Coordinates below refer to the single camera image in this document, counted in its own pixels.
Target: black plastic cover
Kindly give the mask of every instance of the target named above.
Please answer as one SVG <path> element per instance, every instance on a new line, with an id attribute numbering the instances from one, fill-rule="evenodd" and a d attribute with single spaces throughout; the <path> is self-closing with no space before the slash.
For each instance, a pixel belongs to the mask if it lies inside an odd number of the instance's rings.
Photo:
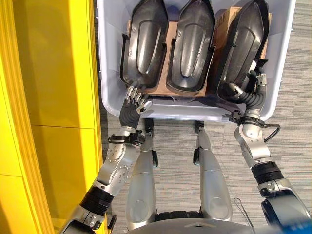
<path id="1" fill-rule="evenodd" d="M 234 83 L 243 90 L 248 87 L 249 69 L 254 60 L 257 62 L 260 59 L 268 33 L 269 14 L 265 1 L 253 0 L 245 4 L 230 26 L 218 67 L 216 79 L 219 97 L 237 103 L 231 100 L 233 94 L 228 93 L 227 84 Z"/>
<path id="2" fill-rule="evenodd" d="M 166 54 L 168 15 L 163 0 L 142 0 L 132 12 L 129 36 L 123 34 L 120 78 L 128 85 L 158 84 Z"/>
<path id="3" fill-rule="evenodd" d="M 211 46 L 214 29 L 210 1 L 190 0 L 181 11 L 172 40 L 167 85 L 189 92 L 203 87 L 215 50 Z"/>

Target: plastic tote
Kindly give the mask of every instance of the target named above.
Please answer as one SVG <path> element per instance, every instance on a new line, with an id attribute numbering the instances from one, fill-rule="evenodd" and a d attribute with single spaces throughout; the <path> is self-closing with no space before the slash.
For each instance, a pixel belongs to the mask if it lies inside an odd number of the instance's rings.
<path id="1" fill-rule="evenodd" d="M 102 101 L 106 110 L 118 116 L 125 95 L 125 85 L 119 77 L 122 33 L 127 32 L 127 22 L 139 0 L 97 0 L 98 41 Z M 169 20 L 177 20 L 180 9 L 188 0 L 165 0 Z M 238 0 L 211 0 L 214 12 L 228 9 Z M 292 29 L 295 0 L 267 0 L 272 13 L 264 67 L 267 74 L 267 98 L 261 119 L 267 120 L 275 110 L 283 67 Z M 152 111 L 144 117 L 189 120 L 227 121 L 229 111 L 204 105 L 198 101 L 174 102 L 173 99 L 155 98 Z"/>

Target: yellow wall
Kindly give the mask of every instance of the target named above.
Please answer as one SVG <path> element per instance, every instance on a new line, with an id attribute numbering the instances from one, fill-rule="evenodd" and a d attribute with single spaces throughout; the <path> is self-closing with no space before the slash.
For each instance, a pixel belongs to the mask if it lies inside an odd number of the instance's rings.
<path id="1" fill-rule="evenodd" d="M 93 1 L 0 8 L 0 232 L 50 234 L 102 165 Z"/>
<path id="2" fill-rule="evenodd" d="M 56 230 L 101 165 L 93 1 L 14 0 L 19 58 Z"/>

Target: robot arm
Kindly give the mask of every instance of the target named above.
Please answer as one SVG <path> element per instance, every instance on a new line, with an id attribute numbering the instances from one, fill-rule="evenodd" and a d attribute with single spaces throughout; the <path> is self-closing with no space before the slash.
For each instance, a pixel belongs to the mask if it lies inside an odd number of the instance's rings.
<path id="1" fill-rule="evenodd" d="M 136 130 L 140 115 L 151 107 L 137 88 L 130 87 L 120 111 L 121 129 L 109 138 L 107 158 L 92 187 L 72 213 L 60 234 L 92 234 L 100 228 L 106 210 L 128 179 L 131 165 L 137 159 L 136 146 L 145 138 Z"/>
<path id="2" fill-rule="evenodd" d="M 238 124 L 234 133 L 235 138 L 258 183 L 259 192 L 265 198 L 261 205 L 266 220 L 270 224 L 280 226 L 309 220 L 311 214 L 290 182 L 284 178 L 266 144 L 280 128 L 278 124 L 269 125 L 260 120 L 260 112 L 265 101 L 266 76 L 262 69 L 259 69 L 259 73 L 255 76 L 258 80 L 256 94 L 247 94 L 235 84 L 229 85 L 236 99 L 246 103 L 244 114 L 233 112 L 230 117 L 230 121 Z M 266 127 L 277 129 L 268 138 L 263 139 L 261 128 Z"/>

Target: striped carpet floor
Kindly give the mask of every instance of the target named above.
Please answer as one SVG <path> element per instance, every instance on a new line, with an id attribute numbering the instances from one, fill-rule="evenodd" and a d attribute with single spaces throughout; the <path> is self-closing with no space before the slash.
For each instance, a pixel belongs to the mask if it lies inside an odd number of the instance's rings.
<path id="1" fill-rule="evenodd" d="M 308 209 L 312 208 L 312 3 L 297 0 L 293 31 L 289 42 L 283 81 L 277 107 L 270 123 L 279 123 L 281 132 L 268 143 L 272 156 Z M 118 118 L 101 109 L 103 149 L 107 137 L 119 129 Z M 159 167 L 155 169 L 156 203 L 159 212 L 198 211 L 199 168 L 193 163 L 196 134 L 192 121 L 155 120 L 155 150 Z M 229 188 L 231 200 L 239 197 L 253 224 L 266 225 L 260 203 L 263 198 L 234 138 L 236 126 L 206 122 L 213 152 Z M 126 232 L 125 202 L 129 183 L 113 201 L 117 214 L 114 233 Z M 233 203 L 233 221 L 246 224 Z"/>

